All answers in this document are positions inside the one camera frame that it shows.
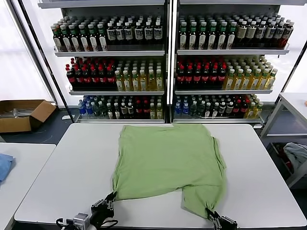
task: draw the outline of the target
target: bottle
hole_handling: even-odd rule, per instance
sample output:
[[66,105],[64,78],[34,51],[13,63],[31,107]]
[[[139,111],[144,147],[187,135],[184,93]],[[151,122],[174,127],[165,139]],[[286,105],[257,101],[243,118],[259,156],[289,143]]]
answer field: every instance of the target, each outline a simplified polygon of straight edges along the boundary
[[237,27],[237,32],[236,32],[236,46],[237,47],[244,47],[245,46],[245,44],[243,42],[244,42],[244,38],[245,38],[245,35],[246,35],[246,31],[248,29],[246,24],[247,24],[247,22],[243,21],[242,24]]
[[253,116],[253,114],[254,114],[254,108],[255,108],[255,103],[254,102],[252,102],[251,104],[250,104],[250,107],[249,107],[249,109],[246,111],[246,113],[244,114],[244,118],[246,118],[246,119],[250,119],[250,118],[252,118],[252,116]]
[[82,46],[85,52],[89,52],[90,51],[90,42],[88,39],[88,36],[86,35],[86,30],[85,30],[85,26],[84,25],[79,25],[79,29],[80,29],[80,38],[81,38],[81,42],[82,42]]
[[233,102],[229,102],[227,104],[227,108],[225,109],[225,116],[230,116],[231,113],[232,113],[233,108],[234,108],[234,103]]
[[216,22],[211,22],[210,32],[208,34],[208,49],[214,48],[215,35],[216,35]]
[[226,27],[227,27],[227,22],[222,22],[217,39],[217,49],[223,49],[224,47],[224,42],[226,38]]
[[270,90],[272,88],[273,83],[275,81],[276,73],[277,73],[277,69],[273,69],[272,72],[271,72],[271,76],[268,78],[268,81],[264,86],[264,89]]
[[154,41],[156,44],[162,43],[162,27],[160,22],[155,22],[155,27],[153,29]]
[[224,84],[223,84],[223,89],[225,89],[225,90],[231,89],[232,82],[234,81],[234,73],[235,73],[234,69],[229,70],[227,79],[224,81]]
[[190,33],[189,33],[189,49],[194,49],[196,42],[196,22],[191,22]]
[[197,111],[197,101],[193,101],[193,104],[191,105],[190,108],[190,116],[195,116]]
[[198,40],[198,49],[204,49],[205,45],[206,45],[206,26],[207,23],[206,22],[201,22],[201,29],[199,32],[199,40]]
[[234,43],[236,34],[236,22],[231,22],[230,30],[227,33],[226,49],[231,49]]
[[187,40],[187,32],[186,31],[187,31],[187,23],[182,22],[180,33],[179,33],[179,37],[180,37],[179,49],[185,49],[186,48],[186,40]]
[[249,83],[249,80],[250,80],[250,76],[251,76],[251,69],[247,69],[246,73],[244,74],[244,77],[241,81],[241,85],[239,87],[241,90],[247,89],[247,86],[248,86],[248,83]]

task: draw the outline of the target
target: gray floor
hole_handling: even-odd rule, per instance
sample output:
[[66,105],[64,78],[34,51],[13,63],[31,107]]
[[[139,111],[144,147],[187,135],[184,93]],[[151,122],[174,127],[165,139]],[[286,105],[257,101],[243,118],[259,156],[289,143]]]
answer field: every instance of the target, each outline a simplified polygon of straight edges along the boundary
[[[269,111],[264,111],[264,115],[269,114]],[[16,143],[46,143],[46,144],[58,144],[65,131],[71,124],[70,120],[62,120],[62,116],[67,115],[66,111],[56,111],[38,130],[26,133],[13,133],[13,134],[1,134],[2,138],[6,142]],[[277,118],[270,133],[307,133],[307,125],[301,124],[295,117],[288,111],[282,111]],[[287,142],[294,141],[307,145],[307,139],[293,139]],[[266,138],[263,140],[264,146],[267,146],[270,142],[284,142],[278,138]],[[303,189],[292,189],[293,196],[301,207],[303,213],[307,217],[307,187]],[[40,230],[40,229],[57,229],[56,226],[38,226],[33,224],[17,223],[14,226],[14,230]],[[279,228],[280,229],[296,229],[307,230],[307,227],[302,228]]]

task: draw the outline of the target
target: shelf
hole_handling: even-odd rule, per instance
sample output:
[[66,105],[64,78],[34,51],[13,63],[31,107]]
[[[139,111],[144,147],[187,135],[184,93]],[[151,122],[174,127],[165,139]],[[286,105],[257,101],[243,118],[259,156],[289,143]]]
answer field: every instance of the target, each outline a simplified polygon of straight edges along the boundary
[[118,91],[73,91],[69,92],[70,95],[101,95],[101,96],[116,96],[116,95],[163,95],[164,91],[146,91],[146,92],[118,92]]
[[190,91],[175,91],[176,95],[188,95],[188,94],[267,94],[273,90],[190,90]]
[[42,9],[101,7],[101,6],[154,6],[164,5],[163,0],[42,0],[38,6]]
[[152,123],[152,124],[160,124],[165,123],[163,119],[78,119],[79,123]]
[[195,4],[243,4],[243,5],[295,5],[303,6],[307,0],[180,0],[181,5]]
[[207,124],[207,123],[217,123],[217,124],[262,124],[261,119],[227,119],[227,118],[214,118],[214,119],[174,119],[174,123],[201,123],[201,124]]

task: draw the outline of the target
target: display shelf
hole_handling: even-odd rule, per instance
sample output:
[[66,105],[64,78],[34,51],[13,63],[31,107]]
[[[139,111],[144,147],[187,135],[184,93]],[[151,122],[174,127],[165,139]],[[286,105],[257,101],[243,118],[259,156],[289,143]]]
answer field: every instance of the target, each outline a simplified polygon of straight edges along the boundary
[[189,95],[189,94],[268,94],[273,90],[177,90],[176,95]]
[[38,6],[42,9],[102,7],[102,6],[154,6],[164,5],[163,0],[41,0]]
[[243,4],[243,5],[295,5],[303,6],[307,0],[180,0],[181,5],[195,4]]
[[163,95],[164,91],[74,91],[69,92],[70,95],[101,95],[101,96],[117,96],[117,95],[127,95],[127,96],[136,96],[136,95]]

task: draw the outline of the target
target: white shelf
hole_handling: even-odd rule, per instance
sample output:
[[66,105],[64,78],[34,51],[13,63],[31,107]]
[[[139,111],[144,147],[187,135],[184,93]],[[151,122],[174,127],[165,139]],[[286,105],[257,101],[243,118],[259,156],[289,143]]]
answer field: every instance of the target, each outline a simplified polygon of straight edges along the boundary
[[127,95],[127,96],[136,96],[136,95],[163,95],[164,91],[146,91],[146,92],[126,92],[126,91],[73,91],[69,92],[70,95],[101,95],[101,96],[116,96],[116,95]]
[[268,94],[273,90],[190,90],[190,91],[175,91],[176,95],[188,94]]
[[41,0],[38,6],[42,9],[102,7],[102,6],[153,6],[164,5],[163,0]]
[[164,50],[142,51],[98,51],[98,52],[55,52],[57,57],[132,57],[132,56],[163,56]]
[[307,0],[180,0],[181,5],[195,4],[243,4],[243,5],[295,5],[303,6]]

